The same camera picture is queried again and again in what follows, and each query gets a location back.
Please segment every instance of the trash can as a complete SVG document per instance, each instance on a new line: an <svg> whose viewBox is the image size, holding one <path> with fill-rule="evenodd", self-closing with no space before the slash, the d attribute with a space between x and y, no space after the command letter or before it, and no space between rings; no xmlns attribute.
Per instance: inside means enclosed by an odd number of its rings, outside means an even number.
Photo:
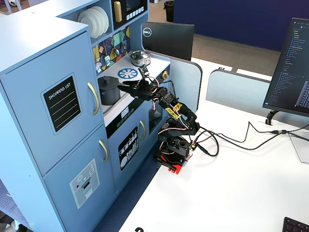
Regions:
<svg viewBox="0 0 309 232"><path fill-rule="evenodd" d="M166 10L166 20L174 22L174 1L166 1L163 9Z"/></svg>

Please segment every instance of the stack of plates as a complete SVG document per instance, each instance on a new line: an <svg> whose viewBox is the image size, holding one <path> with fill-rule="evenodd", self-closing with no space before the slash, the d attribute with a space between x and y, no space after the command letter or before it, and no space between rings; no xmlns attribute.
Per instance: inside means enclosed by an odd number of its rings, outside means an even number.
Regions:
<svg viewBox="0 0 309 232"><path fill-rule="evenodd" d="M89 25L90 37L95 39L105 34L109 26L108 16L99 6L81 12L77 21Z"/></svg>

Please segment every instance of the dishwasher label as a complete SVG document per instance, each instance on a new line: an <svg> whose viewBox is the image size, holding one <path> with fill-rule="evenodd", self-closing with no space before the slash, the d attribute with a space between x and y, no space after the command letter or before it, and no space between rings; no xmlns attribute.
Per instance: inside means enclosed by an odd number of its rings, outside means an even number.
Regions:
<svg viewBox="0 0 309 232"><path fill-rule="evenodd" d="M139 132L138 128L134 130L121 142L118 147L120 170L122 171L130 162L132 157L139 149Z"/></svg>
<svg viewBox="0 0 309 232"><path fill-rule="evenodd" d="M134 111L144 102L142 99L135 99L131 102L122 112L114 118L110 124L106 126L106 134L109 139L112 134L115 133L117 129L119 129L123 123L132 115Z"/></svg>
<svg viewBox="0 0 309 232"><path fill-rule="evenodd" d="M43 94L55 132L81 113L73 74Z"/></svg>

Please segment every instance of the black robotic arm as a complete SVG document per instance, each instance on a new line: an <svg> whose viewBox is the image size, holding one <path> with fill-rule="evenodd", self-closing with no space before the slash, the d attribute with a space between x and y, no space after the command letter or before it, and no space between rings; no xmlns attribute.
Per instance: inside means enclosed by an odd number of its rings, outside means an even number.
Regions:
<svg viewBox="0 0 309 232"><path fill-rule="evenodd" d="M159 102L171 117L165 122L158 133L161 142L157 152L157 161L170 168L172 172L179 173L181 167L189 156L190 143L182 135L195 135L200 126L196 123L197 116L183 103L168 92L167 88L160 87L159 82L151 81L147 67L139 68L142 79L139 81L124 81L118 88L129 93L132 97L146 101Z"/></svg>

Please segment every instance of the blue burner icon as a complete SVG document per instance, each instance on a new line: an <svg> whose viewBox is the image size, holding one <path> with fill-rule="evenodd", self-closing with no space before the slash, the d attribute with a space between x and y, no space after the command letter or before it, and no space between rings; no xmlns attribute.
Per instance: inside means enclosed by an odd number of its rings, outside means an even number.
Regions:
<svg viewBox="0 0 309 232"><path fill-rule="evenodd" d="M134 77L137 77L138 72L135 69L122 69L118 72L118 76L122 79L132 79Z"/></svg>

